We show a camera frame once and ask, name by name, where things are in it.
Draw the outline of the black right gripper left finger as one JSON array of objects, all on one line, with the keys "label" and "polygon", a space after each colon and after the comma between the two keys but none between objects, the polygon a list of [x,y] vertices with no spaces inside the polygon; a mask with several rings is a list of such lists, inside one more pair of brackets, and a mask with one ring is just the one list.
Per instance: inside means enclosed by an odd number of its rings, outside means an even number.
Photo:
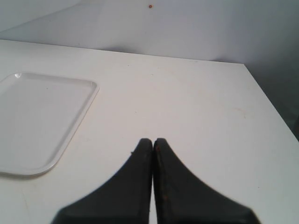
[{"label": "black right gripper left finger", "polygon": [[62,208],[54,224],[147,224],[152,187],[151,140],[140,139],[124,165],[102,186]]}]

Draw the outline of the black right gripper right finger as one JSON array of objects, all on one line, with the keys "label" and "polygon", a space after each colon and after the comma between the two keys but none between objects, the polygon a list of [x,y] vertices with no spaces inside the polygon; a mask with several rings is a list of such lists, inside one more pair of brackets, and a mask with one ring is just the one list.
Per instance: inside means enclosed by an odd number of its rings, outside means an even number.
[{"label": "black right gripper right finger", "polygon": [[250,208],[196,177],[163,138],[154,143],[153,184],[159,224],[260,223]]}]

